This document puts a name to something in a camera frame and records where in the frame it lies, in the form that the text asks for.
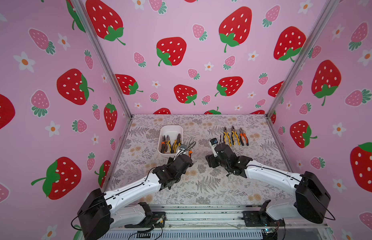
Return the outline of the small orange black pliers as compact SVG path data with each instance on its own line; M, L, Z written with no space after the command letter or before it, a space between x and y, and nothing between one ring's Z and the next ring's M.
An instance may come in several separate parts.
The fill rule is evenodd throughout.
M177 148L181 145L181 134L177 135L176 140L174 141L172 147L171 147L171 153L175 154L177 152Z

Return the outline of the yellow black handled pliers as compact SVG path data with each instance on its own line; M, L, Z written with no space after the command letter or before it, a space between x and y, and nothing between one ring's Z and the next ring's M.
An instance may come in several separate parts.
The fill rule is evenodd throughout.
M231 127L231 133L232 144L233 145L237 144L238 146L240 146L241 145L240 138L234 126Z

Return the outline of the orange handled pliers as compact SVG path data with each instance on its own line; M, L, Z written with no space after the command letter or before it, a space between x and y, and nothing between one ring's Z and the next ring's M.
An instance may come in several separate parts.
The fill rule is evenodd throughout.
M240 128L240 143L242 146L249 146L249 140L247 138L245 131L242 128Z

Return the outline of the white plastic storage box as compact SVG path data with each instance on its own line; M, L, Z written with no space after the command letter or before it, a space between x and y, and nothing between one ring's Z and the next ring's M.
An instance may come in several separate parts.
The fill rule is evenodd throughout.
M164 157L164 158L175 157L176 153L179 150L179 147L178 147L177 152L175 154L172 154L172 153L162 154L160 152L160 146L161 146L163 135L169 135L171 145L173 145L173 143L176 140L178 134L181 134L181 143L182 143L182 141L183 141L183 128L181 126L179 126L179 125L166 125L166 126L161 128L160 135L159 135L159 140L158 140L158 147L157 147L157 150L158 150L161 157Z

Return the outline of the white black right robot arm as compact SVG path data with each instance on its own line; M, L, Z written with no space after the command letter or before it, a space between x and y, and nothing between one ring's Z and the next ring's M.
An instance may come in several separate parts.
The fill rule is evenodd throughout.
M305 219L321 224L325 219L331 196L318 177L311 172L290 173L266 166L246 156L237 156L229 145L210 140L213 153L206 156L209 167L223 167L228 175L258 180L279 188L291 195L272 204L264 202L263 208L273 220Z

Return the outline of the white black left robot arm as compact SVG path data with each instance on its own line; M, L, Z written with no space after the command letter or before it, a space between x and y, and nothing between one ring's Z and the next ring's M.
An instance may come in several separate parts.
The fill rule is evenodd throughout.
M110 229L120 226L146 228L153 216L148 204L128 205L147 195L171 189L192 166L192 159L187 154L181 154L129 185L106 192L100 188L93 190L77 213L84 239L97 240Z

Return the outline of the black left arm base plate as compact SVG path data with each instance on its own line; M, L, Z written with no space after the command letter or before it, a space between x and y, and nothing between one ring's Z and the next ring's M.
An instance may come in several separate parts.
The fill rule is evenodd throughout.
M153 212L146 216L140 223L138 224L128 224L124 227L127 229L131 228L151 228L151 227L164 227L166 220L166 212Z

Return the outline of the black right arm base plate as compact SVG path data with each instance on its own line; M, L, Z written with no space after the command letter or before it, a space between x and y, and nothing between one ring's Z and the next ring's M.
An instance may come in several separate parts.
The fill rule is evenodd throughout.
M266 213L261 213L260 211L243 211L242 220L245 222L246 227L276 228L285 226L283 220L274 220Z

